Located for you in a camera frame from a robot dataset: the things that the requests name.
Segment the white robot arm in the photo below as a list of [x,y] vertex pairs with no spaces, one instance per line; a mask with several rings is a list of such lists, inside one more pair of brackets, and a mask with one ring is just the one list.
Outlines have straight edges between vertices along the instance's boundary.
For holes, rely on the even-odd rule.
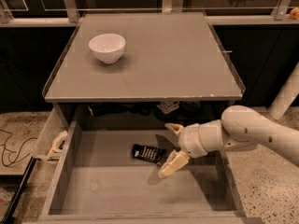
[[158,173],[166,178],[188,164],[189,159],[204,157],[211,151],[241,151],[258,144],[299,165],[299,131],[277,123],[299,94],[299,64],[295,66],[268,109],[269,118],[243,105],[226,108],[221,118],[205,124],[165,127],[178,137],[178,151],[172,151]]

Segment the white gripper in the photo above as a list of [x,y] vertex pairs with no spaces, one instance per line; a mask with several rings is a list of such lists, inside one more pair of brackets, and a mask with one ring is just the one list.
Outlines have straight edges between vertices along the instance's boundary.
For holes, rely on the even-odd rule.
[[190,157],[196,159],[207,154],[199,138],[199,124],[183,127],[176,123],[166,123],[164,126],[178,136],[178,145],[183,151],[173,150],[170,153],[158,172],[160,178],[167,178],[183,168],[188,164]]

